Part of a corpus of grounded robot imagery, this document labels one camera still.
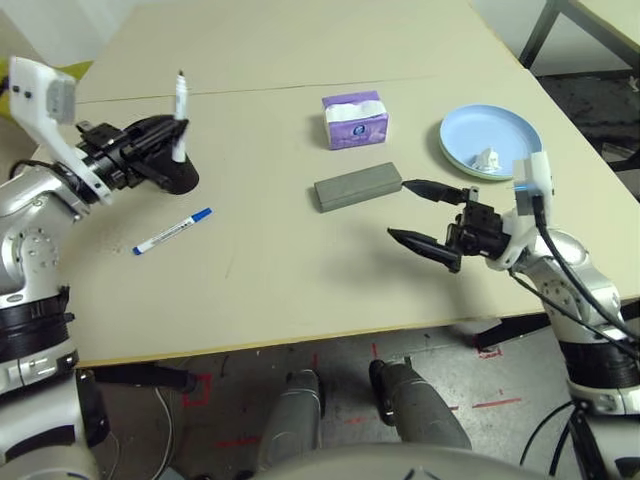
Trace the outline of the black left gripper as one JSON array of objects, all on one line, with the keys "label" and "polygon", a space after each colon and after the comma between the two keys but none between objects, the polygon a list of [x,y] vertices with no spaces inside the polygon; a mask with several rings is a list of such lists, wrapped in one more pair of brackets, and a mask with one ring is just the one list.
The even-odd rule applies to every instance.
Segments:
[{"label": "black left gripper", "polygon": [[131,169],[121,153],[131,140],[130,157],[143,158],[168,149],[174,162],[186,162],[186,143],[183,134],[174,132],[175,118],[171,115],[147,117],[125,130],[109,123],[93,125],[88,121],[80,121],[75,127],[81,138],[77,147],[86,154],[83,162],[111,190],[131,186]]}]

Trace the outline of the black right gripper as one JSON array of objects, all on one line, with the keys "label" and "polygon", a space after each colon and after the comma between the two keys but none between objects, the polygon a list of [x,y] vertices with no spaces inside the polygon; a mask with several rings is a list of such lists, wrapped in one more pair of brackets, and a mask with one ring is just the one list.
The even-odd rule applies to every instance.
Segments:
[{"label": "black right gripper", "polygon": [[387,233],[417,255],[444,265],[458,273],[462,256],[483,256],[496,260],[511,239],[503,231],[502,216],[493,207],[477,201],[476,187],[458,189],[430,180],[405,180],[402,186],[421,198],[450,205],[463,204],[462,211],[449,224],[445,245],[435,238],[408,230],[388,228]]}]

